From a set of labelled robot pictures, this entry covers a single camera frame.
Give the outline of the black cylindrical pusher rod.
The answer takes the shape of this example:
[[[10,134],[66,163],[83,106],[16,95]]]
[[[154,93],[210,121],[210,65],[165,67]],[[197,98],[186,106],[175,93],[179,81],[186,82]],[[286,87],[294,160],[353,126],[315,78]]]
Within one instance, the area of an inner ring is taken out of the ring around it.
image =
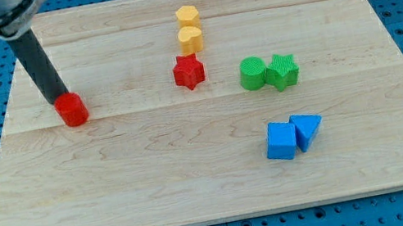
[[[31,29],[18,39],[9,40],[8,45],[50,105],[69,92]]]

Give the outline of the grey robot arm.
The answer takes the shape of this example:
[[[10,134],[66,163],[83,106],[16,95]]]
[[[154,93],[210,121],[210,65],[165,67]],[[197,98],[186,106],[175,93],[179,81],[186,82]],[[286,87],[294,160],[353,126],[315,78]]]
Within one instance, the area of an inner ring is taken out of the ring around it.
[[[68,92],[32,31],[32,19],[47,0],[0,0],[0,39],[6,41],[49,104]]]

